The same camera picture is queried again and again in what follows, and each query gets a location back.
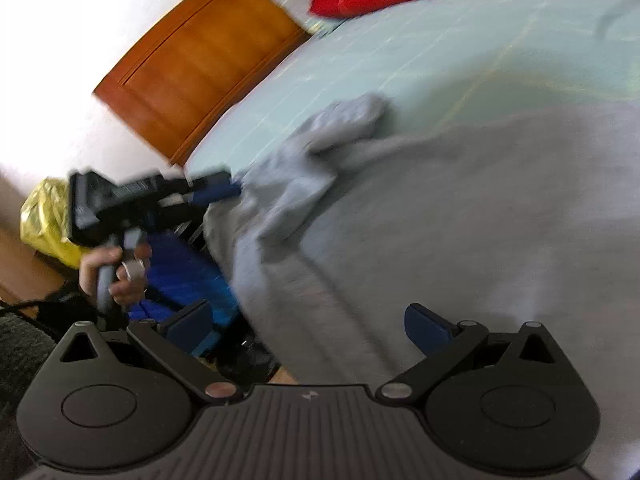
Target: silver ring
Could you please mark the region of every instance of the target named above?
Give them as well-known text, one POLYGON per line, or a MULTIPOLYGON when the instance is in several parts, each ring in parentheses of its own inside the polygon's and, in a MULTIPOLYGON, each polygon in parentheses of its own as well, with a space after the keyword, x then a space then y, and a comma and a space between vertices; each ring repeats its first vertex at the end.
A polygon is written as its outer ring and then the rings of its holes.
POLYGON ((142 260, 127 260, 122 266, 130 282, 144 278, 146 274, 145 263, 142 260))

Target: wooden headboard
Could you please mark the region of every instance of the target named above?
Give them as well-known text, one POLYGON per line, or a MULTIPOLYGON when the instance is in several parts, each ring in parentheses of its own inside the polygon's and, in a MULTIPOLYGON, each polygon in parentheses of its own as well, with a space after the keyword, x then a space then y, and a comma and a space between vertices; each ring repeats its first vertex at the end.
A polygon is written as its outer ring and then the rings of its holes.
POLYGON ((308 39, 269 0, 183 0, 94 93, 172 163, 308 39))

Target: ribbed plastic panel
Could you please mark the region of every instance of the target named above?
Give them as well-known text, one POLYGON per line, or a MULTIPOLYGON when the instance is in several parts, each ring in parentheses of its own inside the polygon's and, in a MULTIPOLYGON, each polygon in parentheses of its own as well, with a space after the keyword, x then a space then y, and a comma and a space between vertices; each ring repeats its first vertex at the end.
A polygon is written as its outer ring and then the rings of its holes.
MULTIPOLYGON (((97 475, 72 474, 41 466, 26 478, 484 480, 498 477, 447 456, 427 437, 414 412, 382 406, 362 386, 263 385, 239 404, 204 410, 181 443, 145 465, 97 475)), ((545 476, 546 480, 588 478, 578 469, 545 476)))

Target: plastic bag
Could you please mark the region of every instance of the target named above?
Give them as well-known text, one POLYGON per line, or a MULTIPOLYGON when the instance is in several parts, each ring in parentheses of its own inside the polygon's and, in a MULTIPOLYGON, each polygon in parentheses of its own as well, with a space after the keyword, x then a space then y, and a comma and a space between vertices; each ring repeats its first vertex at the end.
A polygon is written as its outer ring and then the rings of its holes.
POLYGON ((46 178, 31 191, 20 209, 20 239, 77 269, 89 249, 66 237, 67 191, 66 181, 58 178, 46 178))

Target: human hand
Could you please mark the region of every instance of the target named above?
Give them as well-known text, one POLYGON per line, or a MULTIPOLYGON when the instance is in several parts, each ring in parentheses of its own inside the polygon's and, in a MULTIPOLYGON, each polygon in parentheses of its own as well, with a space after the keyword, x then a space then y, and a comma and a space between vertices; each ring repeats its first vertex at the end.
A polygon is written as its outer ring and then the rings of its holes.
MULTIPOLYGON (((145 242, 136 247, 134 256, 142 260, 145 264, 145 269, 148 269, 151 253, 151 246, 145 242)), ((122 248, 120 247, 98 247, 82 257, 78 283, 80 289, 89 297, 93 304, 95 304, 98 270, 101 266, 113 265, 121 259, 122 248)), ((128 280, 127 271, 123 266, 118 267, 116 276, 118 277, 118 281, 111 283, 109 291, 117 304, 127 308, 144 300, 146 276, 135 280, 128 280)))

